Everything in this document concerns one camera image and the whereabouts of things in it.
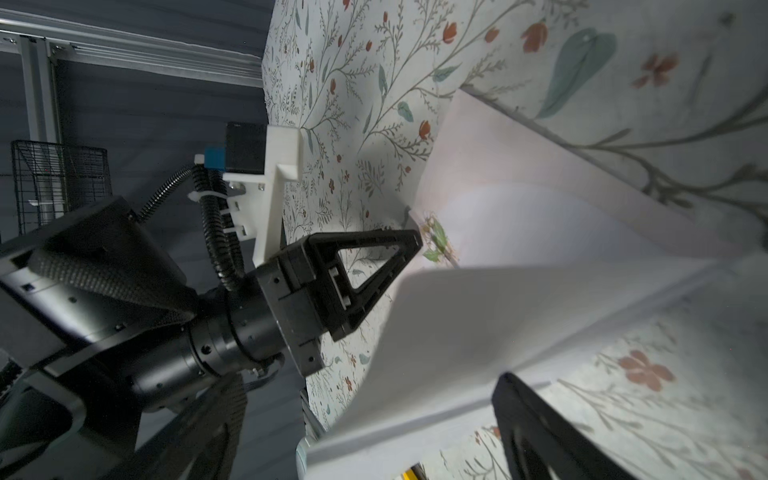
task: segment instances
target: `large teal leaf print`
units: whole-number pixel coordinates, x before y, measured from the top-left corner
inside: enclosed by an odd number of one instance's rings
[[[549,91],[537,118],[558,113],[571,96],[608,63],[616,52],[616,35],[585,28],[563,45],[554,64]]]

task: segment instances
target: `floral tablecloth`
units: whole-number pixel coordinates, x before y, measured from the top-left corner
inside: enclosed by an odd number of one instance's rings
[[[768,4],[759,0],[278,0],[263,59],[270,123],[299,127],[288,240],[400,228],[457,88],[723,238],[768,225]],[[352,278],[376,255],[345,253]],[[686,298],[542,392],[641,478],[768,478],[768,259]],[[307,379],[326,425],[375,355],[391,297],[323,340]],[[432,480],[509,478],[478,425],[424,458]]]

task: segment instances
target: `metal frame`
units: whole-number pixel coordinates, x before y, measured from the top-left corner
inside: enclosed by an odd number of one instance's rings
[[[0,50],[24,54],[42,38],[55,58],[262,88],[261,58],[0,8]]]

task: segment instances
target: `tablecloth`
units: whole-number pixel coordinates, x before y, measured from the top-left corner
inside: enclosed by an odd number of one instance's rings
[[[300,128],[305,142],[303,179],[286,188],[288,240],[402,227],[462,88],[758,247],[765,25],[757,0],[278,0],[266,105],[270,123]],[[380,260],[343,256],[353,279]],[[542,396],[640,478],[768,478],[767,280],[756,253]],[[323,339],[327,367],[307,387],[325,426],[362,382],[391,302],[346,339]],[[510,478],[493,425],[422,464],[431,480]]]

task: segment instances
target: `table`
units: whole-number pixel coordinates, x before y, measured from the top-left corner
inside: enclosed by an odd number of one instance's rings
[[[768,4],[757,0],[278,0],[270,123],[298,127],[288,241],[401,228],[452,93],[530,121],[746,248],[768,226]],[[354,279],[377,257],[344,253]],[[768,257],[755,253],[542,396],[639,478],[768,478]],[[375,354],[390,296],[323,339],[307,379],[325,426]],[[431,480],[509,478],[498,430],[422,462]]]

